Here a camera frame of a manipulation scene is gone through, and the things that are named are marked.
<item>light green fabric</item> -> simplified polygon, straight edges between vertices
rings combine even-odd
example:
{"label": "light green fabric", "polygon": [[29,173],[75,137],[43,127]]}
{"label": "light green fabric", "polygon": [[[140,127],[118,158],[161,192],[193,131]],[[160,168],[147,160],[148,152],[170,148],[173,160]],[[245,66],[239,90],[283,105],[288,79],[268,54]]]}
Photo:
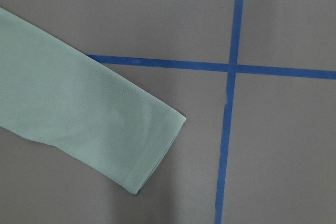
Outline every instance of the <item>light green fabric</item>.
{"label": "light green fabric", "polygon": [[185,120],[117,73],[0,8],[0,126],[56,146],[136,194]]}

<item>blue line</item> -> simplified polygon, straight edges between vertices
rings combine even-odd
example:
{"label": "blue line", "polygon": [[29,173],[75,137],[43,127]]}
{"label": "blue line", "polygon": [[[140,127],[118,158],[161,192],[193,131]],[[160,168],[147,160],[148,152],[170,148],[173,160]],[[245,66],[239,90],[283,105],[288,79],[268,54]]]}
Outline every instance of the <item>blue line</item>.
{"label": "blue line", "polygon": [[225,63],[210,63],[210,62],[197,62],[197,61],[159,60],[159,59],[102,56],[102,55],[88,55],[88,56],[100,63],[159,67],[159,68],[178,68],[178,69],[227,72],[229,66],[228,64]]}
{"label": "blue line", "polygon": [[240,28],[242,24],[241,16],[243,13],[243,1],[244,0],[235,0],[233,26],[231,34],[229,70],[226,82],[227,101],[224,107],[223,131],[222,131],[222,140],[220,149],[221,155],[219,158],[217,191],[215,201],[215,208],[216,208],[215,224],[221,224],[222,221],[227,155],[228,155],[232,108],[233,108],[233,99],[236,83],[236,71],[237,71],[237,60],[239,50]]}
{"label": "blue line", "polygon": [[237,65],[237,72],[336,80],[336,71],[327,70]]}

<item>folded cloth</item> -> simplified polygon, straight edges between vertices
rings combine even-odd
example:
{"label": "folded cloth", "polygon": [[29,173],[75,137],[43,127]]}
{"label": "folded cloth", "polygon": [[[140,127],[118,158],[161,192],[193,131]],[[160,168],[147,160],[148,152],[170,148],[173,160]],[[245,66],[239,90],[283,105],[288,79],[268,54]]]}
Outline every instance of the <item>folded cloth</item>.
{"label": "folded cloth", "polygon": [[136,194],[185,120],[117,73],[0,8],[0,126],[56,146]]}

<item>cloth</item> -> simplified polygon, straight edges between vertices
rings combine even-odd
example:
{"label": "cloth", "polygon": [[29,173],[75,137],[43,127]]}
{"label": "cloth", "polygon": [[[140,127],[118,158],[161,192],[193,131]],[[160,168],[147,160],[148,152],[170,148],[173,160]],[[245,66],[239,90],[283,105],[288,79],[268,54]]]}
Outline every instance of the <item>cloth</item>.
{"label": "cloth", "polygon": [[185,120],[104,65],[0,8],[0,126],[56,146],[136,194]]}

